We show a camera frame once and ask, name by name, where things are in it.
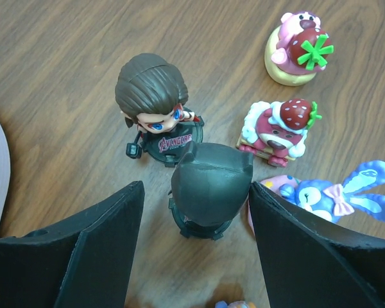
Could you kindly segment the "dark bat hero figure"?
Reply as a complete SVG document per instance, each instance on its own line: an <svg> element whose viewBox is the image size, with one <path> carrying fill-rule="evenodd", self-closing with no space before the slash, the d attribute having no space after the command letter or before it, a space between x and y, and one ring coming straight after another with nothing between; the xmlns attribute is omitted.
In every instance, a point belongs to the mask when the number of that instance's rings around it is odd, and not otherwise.
<svg viewBox="0 0 385 308"><path fill-rule="evenodd" d="M180 234L222 238L247 200L252 177L253 153L189 142L171 178L169 208Z"/></svg>

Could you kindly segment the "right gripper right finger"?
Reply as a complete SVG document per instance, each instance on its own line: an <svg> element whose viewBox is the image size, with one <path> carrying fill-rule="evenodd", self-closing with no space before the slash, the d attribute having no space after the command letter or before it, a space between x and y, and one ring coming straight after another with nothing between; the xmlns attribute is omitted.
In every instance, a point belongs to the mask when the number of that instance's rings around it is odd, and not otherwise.
<svg viewBox="0 0 385 308"><path fill-rule="evenodd" d="M257 182L249 204L271 307L385 307L385 239L328 222Z"/></svg>

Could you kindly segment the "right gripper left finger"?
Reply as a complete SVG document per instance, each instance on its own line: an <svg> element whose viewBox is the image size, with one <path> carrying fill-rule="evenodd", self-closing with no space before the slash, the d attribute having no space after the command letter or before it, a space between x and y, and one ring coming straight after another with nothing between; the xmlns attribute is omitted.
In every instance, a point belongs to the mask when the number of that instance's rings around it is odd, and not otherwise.
<svg viewBox="0 0 385 308"><path fill-rule="evenodd" d="M144 205L132 182L23 237L0 239L0 307L123 307Z"/></svg>

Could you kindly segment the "brown haired hero figure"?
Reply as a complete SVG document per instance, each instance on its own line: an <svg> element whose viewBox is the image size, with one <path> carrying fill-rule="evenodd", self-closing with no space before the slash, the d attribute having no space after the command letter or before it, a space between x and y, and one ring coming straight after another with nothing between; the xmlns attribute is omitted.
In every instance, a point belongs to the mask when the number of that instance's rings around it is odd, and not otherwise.
<svg viewBox="0 0 385 308"><path fill-rule="evenodd" d="M188 142L203 140L204 121L185 107L188 98L181 72L161 56L141 53L129 60L115 86L127 127L137 127L126 155L139 159L148 153L166 167L175 167Z"/></svg>

